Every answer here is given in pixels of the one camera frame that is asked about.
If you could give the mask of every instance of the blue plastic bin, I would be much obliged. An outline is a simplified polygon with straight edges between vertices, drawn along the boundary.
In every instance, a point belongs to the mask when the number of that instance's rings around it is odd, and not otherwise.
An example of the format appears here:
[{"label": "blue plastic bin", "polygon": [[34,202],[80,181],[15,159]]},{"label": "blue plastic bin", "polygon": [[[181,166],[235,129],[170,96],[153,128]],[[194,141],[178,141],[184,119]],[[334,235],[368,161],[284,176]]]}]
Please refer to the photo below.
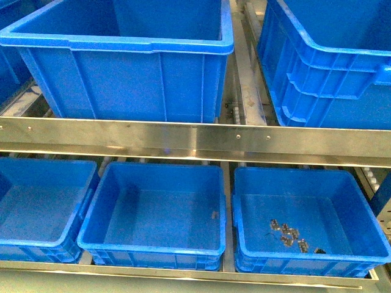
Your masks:
[{"label": "blue plastic bin", "polygon": [[94,162],[0,159],[0,260],[75,263]]},{"label": "blue plastic bin", "polygon": [[[362,278],[391,261],[390,244],[348,172],[238,168],[233,217],[240,272]],[[297,241],[284,246],[272,219],[298,229],[308,253]]]},{"label": "blue plastic bin", "polygon": [[225,249],[222,170],[111,163],[78,245],[95,264],[217,270]]},{"label": "blue plastic bin", "polygon": [[388,0],[269,0],[258,45],[283,126],[391,129]]},{"label": "blue plastic bin", "polygon": [[55,0],[0,32],[57,117],[212,123],[228,0]]},{"label": "blue plastic bin", "polygon": [[[34,12],[41,5],[35,0],[0,0],[0,29]],[[18,50],[0,46],[0,105],[27,82],[31,74]]]}]

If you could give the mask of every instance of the metal shelf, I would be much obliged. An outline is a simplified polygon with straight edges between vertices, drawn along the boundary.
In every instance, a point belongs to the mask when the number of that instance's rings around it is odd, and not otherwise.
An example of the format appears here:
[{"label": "metal shelf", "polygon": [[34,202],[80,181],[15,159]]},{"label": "metal shelf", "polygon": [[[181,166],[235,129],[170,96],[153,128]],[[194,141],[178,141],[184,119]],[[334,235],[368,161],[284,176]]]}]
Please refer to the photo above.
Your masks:
[{"label": "metal shelf", "polygon": [[[225,107],[222,107],[219,123],[48,118],[52,113],[38,87],[28,90],[32,84],[6,108],[0,109],[0,151],[3,152],[106,156],[100,172],[111,157],[120,157],[121,161],[135,157],[198,160],[203,164],[220,162],[224,169],[228,215],[227,248],[221,270],[95,266],[88,253],[79,264],[0,261],[0,270],[340,289],[363,289],[379,281],[374,270],[364,279],[235,272],[230,207],[230,167],[233,164],[229,162],[391,168],[391,131],[266,125],[266,122],[274,125],[276,119],[254,49],[260,25],[252,6],[240,2],[244,13],[232,1],[235,54],[229,59]],[[385,268],[378,270],[382,278],[387,278]]]}]

